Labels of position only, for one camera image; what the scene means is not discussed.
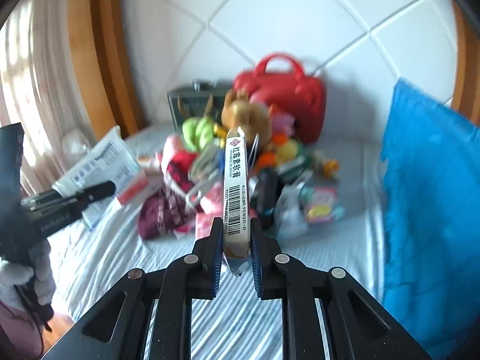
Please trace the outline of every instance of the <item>red suitcase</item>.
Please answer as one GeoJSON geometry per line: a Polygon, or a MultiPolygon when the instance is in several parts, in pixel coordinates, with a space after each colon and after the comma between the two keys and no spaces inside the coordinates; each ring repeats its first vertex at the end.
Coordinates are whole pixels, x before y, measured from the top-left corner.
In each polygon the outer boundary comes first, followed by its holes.
{"type": "Polygon", "coordinates": [[[320,136],[325,117],[325,85],[315,77],[306,76],[293,57],[279,52],[267,55],[254,70],[238,74],[233,87],[245,88],[252,102],[262,102],[268,107],[275,104],[291,114],[295,118],[296,137],[303,143],[313,143],[320,136]],[[293,71],[267,73],[267,64],[274,58],[289,61],[293,71]]]}

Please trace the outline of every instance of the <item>white glove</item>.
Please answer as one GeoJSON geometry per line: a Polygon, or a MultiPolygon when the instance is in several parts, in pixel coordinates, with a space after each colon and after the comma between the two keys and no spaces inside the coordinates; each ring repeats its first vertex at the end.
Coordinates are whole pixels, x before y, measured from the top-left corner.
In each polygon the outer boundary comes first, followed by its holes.
{"type": "Polygon", "coordinates": [[[0,259],[0,301],[17,310],[25,311],[22,302],[14,286],[22,286],[35,275],[35,293],[40,305],[50,304],[55,293],[56,286],[53,280],[50,266],[51,247],[47,240],[35,247],[30,252],[34,256],[35,270],[29,266],[23,266],[0,259]]]}

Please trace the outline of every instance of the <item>blue fabric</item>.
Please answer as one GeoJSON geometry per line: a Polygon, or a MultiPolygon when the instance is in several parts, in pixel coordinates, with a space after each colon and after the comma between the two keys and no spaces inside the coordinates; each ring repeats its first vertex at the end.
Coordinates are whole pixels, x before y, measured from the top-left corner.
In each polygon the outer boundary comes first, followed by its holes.
{"type": "Polygon", "coordinates": [[[443,359],[480,312],[480,130],[400,80],[382,158],[383,305],[443,359]]]}

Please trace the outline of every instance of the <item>curtain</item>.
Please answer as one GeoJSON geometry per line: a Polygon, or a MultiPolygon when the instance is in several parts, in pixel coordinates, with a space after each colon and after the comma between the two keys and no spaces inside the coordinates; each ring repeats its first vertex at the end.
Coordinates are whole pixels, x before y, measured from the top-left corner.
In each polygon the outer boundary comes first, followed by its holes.
{"type": "Polygon", "coordinates": [[[21,184],[50,188],[72,165],[62,138],[93,132],[71,65],[67,0],[21,0],[0,30],[0,125],[25,130],[21,184]]]}

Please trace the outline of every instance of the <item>barcode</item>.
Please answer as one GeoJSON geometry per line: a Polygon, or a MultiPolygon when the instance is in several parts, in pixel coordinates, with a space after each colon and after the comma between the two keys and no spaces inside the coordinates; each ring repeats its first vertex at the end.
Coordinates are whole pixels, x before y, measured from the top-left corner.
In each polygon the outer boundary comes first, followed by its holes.
{"type": "Polygon", "coordinates": [[[240,185],[229,188],[228,218],[228,235],[240,234],[240,185]]]}

